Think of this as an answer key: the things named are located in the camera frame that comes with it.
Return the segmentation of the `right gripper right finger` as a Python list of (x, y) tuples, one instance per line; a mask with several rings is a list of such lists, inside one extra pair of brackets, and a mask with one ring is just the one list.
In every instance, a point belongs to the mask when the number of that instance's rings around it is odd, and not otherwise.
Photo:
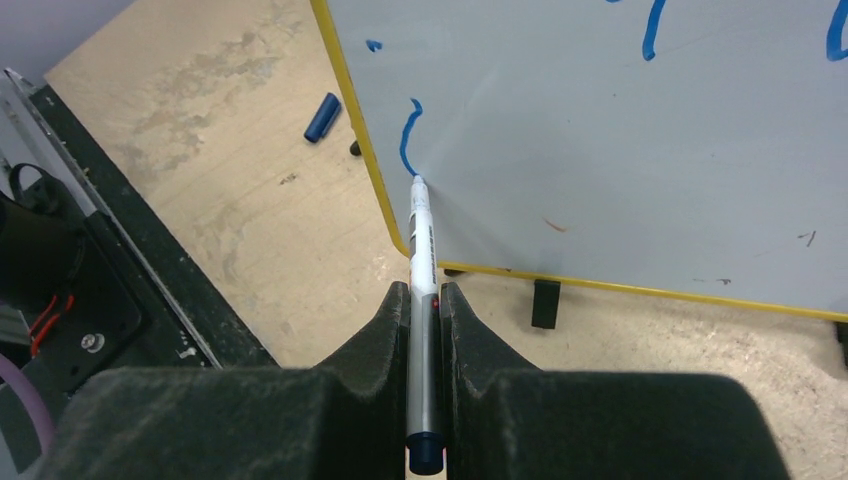
[(441, 291), (452, 479), (786, 479), (755, 400), (715, 374), (545, 371)]

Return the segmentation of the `yellow framed whiteboard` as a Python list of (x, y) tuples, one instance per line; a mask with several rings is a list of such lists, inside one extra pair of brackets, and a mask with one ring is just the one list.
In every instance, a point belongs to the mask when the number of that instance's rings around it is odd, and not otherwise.
[(441, 267), (847, 317), (843, 1), (316, 1), (392, 243)]

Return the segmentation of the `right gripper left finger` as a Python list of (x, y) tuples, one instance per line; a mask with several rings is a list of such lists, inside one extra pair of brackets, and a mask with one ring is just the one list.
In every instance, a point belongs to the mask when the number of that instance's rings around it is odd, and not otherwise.
[(308, 369), (121, 368), (73, 397), (42, 479), (401, 479), (410, 294)]

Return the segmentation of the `blue marker cap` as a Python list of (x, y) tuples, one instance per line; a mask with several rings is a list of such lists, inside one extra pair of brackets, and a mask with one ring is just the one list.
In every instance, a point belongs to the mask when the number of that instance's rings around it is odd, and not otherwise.
[(338, 97), (328, 92), (307, 126), (304, 138), (310, 143), (318, 143), (328, 134), (341, 111), (342, 104)]

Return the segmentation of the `white marker pen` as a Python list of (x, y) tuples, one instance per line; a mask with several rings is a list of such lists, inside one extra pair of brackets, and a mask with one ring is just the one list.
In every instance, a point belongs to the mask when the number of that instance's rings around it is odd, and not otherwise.
[(410, 189), (410, 321), (406, 384), (406, 446), (416, 475), (443, 470), (437, 377), (439, 283), (428, 187), (419, 175)]

